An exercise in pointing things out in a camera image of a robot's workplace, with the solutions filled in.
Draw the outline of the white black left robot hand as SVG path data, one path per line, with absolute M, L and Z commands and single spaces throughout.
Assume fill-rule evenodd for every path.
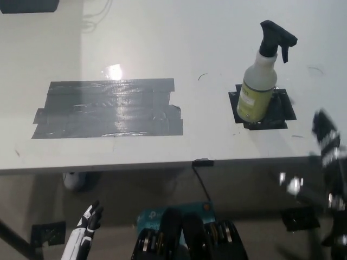
M 71 232 L 61 260 L 86 260 L 92 246 L 95 231 L 100 227 L 104 208 L 96 200 L 83 213 Z

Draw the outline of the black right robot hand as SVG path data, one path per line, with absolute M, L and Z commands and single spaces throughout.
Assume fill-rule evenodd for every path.
M 317 139 L 324 168 L 343 157 L 344 153 L 340 147 L 340 133 L 323 109 L 314 114 L 312 133 Z

